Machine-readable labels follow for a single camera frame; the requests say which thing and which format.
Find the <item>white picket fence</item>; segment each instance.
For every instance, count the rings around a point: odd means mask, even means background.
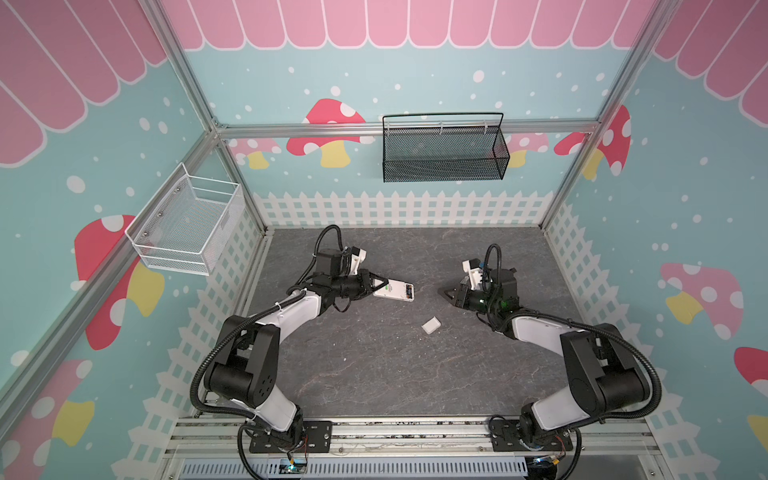
[[[618,302],[619,287],[609,284],[610,270],[600,268],[600,255],[592,254],[592,241],[585,239],[586,229],[578,227],[578,215],[573,216],[572,209],[573,205],[568,204],[560,208],[548,229],[548,239],[568,287],[577,300],[579,313],[587,323],[615,325],[626,340],[645,356],[650,356],[653,346],[644,345],[637,338],[640,324],[630,323],[627,318],[630,306]],[[657,371],[664,380],[666,372],[658,368]],[[700,428],[683,420],[678,410],[682,400],[683,397],[664,388],[661,404],[653,415],[646,418],[648,425],[675,478],[685,478],[680,477],[680,474],[685,474],[690,480],[701,475],[708,480],[716,480],[714,472],[720,461],[699,449],[696,437]]]
[[[216,344],[224,320],[232,315],[238,289],[243,285],[247,265],[255,254],[260,234],[246,211],[235,228],[219,263],[207,277],[205,290],[197,291],[199,302],[189,309],[190,325],[179,329],[180,345],[168,350],[170,366],[157,374],[160,388],[144,400],[147,417],[141,426],[128,431],[132,446],[126,458],[112,464],[118,480],[155,478],[170,433],[180,417],[194,408],[189,401],[190,380],[200,361]]]
[[[502,192],[493,197],[491,192],[478,196],[471,192],[463,197],[459,192],[446,196],[443,192],[431,197],[425,192],[417,197],[413,192],[401,197],[397,192],[385,197],[379,192],[359,197],[347,192],[344,197],[319,193],[308,197],[284,194],[267,198],[254,194],[253,199],[267,225],[272,227],[321,227],[331,223],[354,227],[440,227],[507,225],[525,226],[541,222],[552,200],[552,192],[538,196],[534,192],[523,196],[517,192],[508,196]]]

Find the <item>white dot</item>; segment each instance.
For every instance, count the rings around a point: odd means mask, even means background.
[[[705,286],[701,289],[701,299],[705,302],[712,303],[717,300],[717,291],[711,286]]]
[[[76,194],[82,194],[85,192],[85,182],[77,175],[72,175],[67,178],[67,188]]]
[[[741,292],[733,292],[730,294],[730,304],[738,309],[744,308],[744,295]]]
[[[93,366],[94,363],[91,360],[83,360],[80,362],[78,367],[74,369],[74,374],[78,376],[80,380],[82,380],[88,376],[88,373],[91,373]]]
[[[19,350],[11,355],[11,365],[20,366],[29,356],[29,352],[26,350]]]
[[[33,419],[42,419],[53,412],[55,406],[56,401],[52,397],[46,396],[35,402],[30,410],[30,414]]]

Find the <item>gray marble surface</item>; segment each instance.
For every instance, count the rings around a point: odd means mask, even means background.
[[[320,230],[277,230],[250,313],[285,298]],[[511,415],[566,385],[561,357],[492,332],[438,290],[463,278],[462,261],[502,247],[518,272],[524,306],[578,318],[538,228],[342,229],[345,246],[367,250],[363,266],[413,283],[412,303],[370,296],[346,313],[333,308],[280,346],[277,385],[307,416]],[[323,246],[335,244],[326,235]],[[421,325],[436,316],[431,335]]]

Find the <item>white polka dot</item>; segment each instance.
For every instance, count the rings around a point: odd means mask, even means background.
[[[717,300],[717,291],[711,286],[705,286],[701,289],[701,299],[705,302],[712,303]]]
[[[84,379],[88,376],[88,373],[91,373],[93,366],[94,363],[91,360],[83,360],[80,362],[80,365],[74,369],[74,374],[78,376],[79,379]]]
[[[667,280],[667,283],[669,283],[671,286],[675,287],[678,290],[683,289],[683,282],[681,282],[680,279],[677,278],[676,276],[673,276],[672,278]]]
[[[33,419],[43,419],[53,412],[53,408],[56,406],[56,401],[53,397],[43,397],[39,399],[30,409],[29,413]]]
[[[607,147],[612,141],[614,141],[614,131],[609,129],[605,132],[605,135],[603,135],[603,145]]]
[[[123,324],[123,317],[125,317],[125,303],[126,299],[121,298],[117,302],[112,303],[112,307],[109,309],[109,320],[117,326]]]
[[[82,194],[85,192],[85,182],[77,175],[72,175],[67,178],[67,188],[76,194]]]
[[[29,352],[26,350],[19,350],[11,355],[11,365],[20,366],[29,356]]]
[[[715,333],[723,340],[730,338],[730,329],[722,323],[715,325]]]
[[[2,453],[2,467],[7,468],[8,465],[12,464],[21,450],[22,446],[15,440],[8,440],[4,443],[2,448],[0,448],[0,453]]]
[[[744,308],[744,295],[741,292],[733,292],[730,294],[730,304],[738,309]]]

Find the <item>small white block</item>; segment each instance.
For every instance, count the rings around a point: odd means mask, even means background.
[[[437,317],[432,317],[431,320],[429,320],[427,323],[422,325],[422,328],[425,332],[427,332],[427,335],[434,332],[440,327],[440,320],[437,319]]]

